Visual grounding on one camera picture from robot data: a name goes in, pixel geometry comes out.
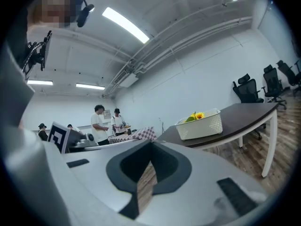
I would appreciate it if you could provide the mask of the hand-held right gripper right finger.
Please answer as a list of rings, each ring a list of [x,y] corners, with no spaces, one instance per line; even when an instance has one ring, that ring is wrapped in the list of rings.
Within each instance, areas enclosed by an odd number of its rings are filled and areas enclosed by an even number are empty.
[[[268,194],[251,176],[222,157],[172,143],[160,143],[175,153],[178,167],[157,185],[137,221],[148,226],[250,225]]]

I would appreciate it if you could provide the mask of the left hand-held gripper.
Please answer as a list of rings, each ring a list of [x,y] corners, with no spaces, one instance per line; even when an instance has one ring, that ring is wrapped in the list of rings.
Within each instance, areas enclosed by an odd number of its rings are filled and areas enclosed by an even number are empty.
[[[60,153],[75,153],[98,146],[92,134],[81,134],[56,122],[52,123],[48,142],[57,146]]]

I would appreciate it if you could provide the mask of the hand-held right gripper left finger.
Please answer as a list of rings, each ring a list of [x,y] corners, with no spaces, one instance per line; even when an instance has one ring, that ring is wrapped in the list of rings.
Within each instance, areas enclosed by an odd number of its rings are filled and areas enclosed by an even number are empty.
[[[149,226],[139,214],[136,193],[119,190],[109,179],[111,158],[147,144],[147,140],[100,150],[62,155],[43,144],[48,169],[43,218],[52,226]]]

